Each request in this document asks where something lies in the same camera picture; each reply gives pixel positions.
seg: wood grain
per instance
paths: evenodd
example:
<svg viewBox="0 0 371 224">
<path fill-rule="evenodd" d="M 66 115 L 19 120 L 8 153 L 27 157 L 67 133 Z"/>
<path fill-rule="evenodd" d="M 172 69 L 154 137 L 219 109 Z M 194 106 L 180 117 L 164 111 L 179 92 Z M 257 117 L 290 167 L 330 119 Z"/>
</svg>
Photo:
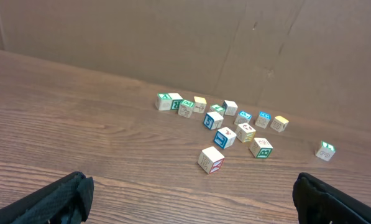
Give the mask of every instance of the wood grain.
<svg viewBox="0 0 371 224">
<path fill-rule="evenodd" d="M 300 172 L 371 206 L 370 132 L 267 110 L 290 120 L 282 133 L 256 127 L 270 158 L 236 141 L 206 175 L 196 161 L 215 132 L 203 114 L 157 111 L 156 93 L 171 91 L 222 102 L 0 51 L 0 208 L 74 170 L 96 182 L 88 223 L 295 223 Z M 234 119 L 223 125 L 234 129 Z M 313 154 L 322 139 L 337 147 L 330 162 Z"/>
</svg>

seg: toy block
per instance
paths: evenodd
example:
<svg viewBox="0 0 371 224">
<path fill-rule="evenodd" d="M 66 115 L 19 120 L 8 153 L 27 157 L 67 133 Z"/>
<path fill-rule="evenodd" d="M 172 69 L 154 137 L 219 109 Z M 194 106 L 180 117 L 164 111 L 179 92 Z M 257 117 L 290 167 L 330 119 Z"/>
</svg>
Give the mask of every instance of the toy block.
<svg viewBox="0 0 371 224">
<path fill-rule="evenodd" d="M 193 112 L 204 113 L 204 109 L 206 109 L 206 106 L 208 104 L 206 102 L 206 99 L 198 96 L 194 96 L 193 98 L 195 99 L 195 109 L 193 110 Z"/>
<path fill-rule="evenodd" d="M 282 116 L 276 116 L 271 123 L 271 128 L 277 132 L 284 131 L 289 121 Z"/>
<path fill-rule="evenodd" d="M 252 119 L 251 114 L 248 114 L 245 111 L 240 111 L 237 114 L 234 124 L 238 125 L 238 124 L 249 123 L 251 119 Z"/>
<path fill-rule="evenodd" d="M 327 142 L 321 141 L 320 148 L 315 151 L 315 156 L 323 159 L 324 161 L 329 161 L 332 156 L 336 153 L 336 148 Z"/>
<path fill-rule="evenodd" d="M 208 112 L 204 117 L 203 124 L 210 130 L 220 128 L 224 118 L 217 112 Z"/>
<path fill-rule="evenodd" d="M 214 142 L 221 147 L 221 149 L 226 149 L 231 146 L 236 138 L 235 132 L 231 129 L 225 127 L 217 130 L 217 134 L 214 137 Z"/>
<path fill-rule="evenodd" d="M 271 115 L 260 111 L 259 117 L 255 120 L 255 125 L 261 128 L 266 128 L 271 120 Z"/>
<path fill-rule="evenodd" d="M 186 118 L 189 118 L 193 112 L 193 108 L 195 107 L 195 103 L 188 101 L 188 100 L 183 100 L 180 103 L 180 107 L 178 109 L 178 114 L 181 116 L 184 116 Z"/>
<path fill-rule="evenodd" d="M 183 98 L 178 93 L 169 93 L 168 94 L 172 99 L 172 110 L 178 110 L 180 107 L 180 103 L 183 101 Z"/>
<path fill-rule="evenodd" d="M 243 143 L 253 140 L 255 129 L 249 124 L 238 124 L 236 128 L 236 137 Z"/>
<path fill-rule="evenodd" d="M 225 113 L 225 109 L 222 108 L 220 105 L 211 105 L 209 112 L 213 112 L 213 111 L 219 113 L 221 116 L 224 116 L 224 113 Z"/>
<path fill-rule="evenodd" d="M 265 138 L 254 138 L 249 149 L 257 159 L 266 159 L 270 156 L 273 147 Z"/>
<path fill-rule="evenodd" d="M 158 110 L 170 110 L 172 106 L 173 99 L 167 93 L 158 93 L 158 98 L 156 99 L 155 106 Z"/>
<path fill-rule="evenodd" d="M 224 112 L 225 115 L 234 116 L 236 114 L 237 105 L 235 102 L 224 100 L 222 107 L 225 109 L 225 112 Z"/>
<path fill-rule="evenodd" d="M 208 174 L 219 170 L 223 162 L 224 156 L 214 146 L 203 149 L 198 159 L 198 164 Z"/>
</svg>

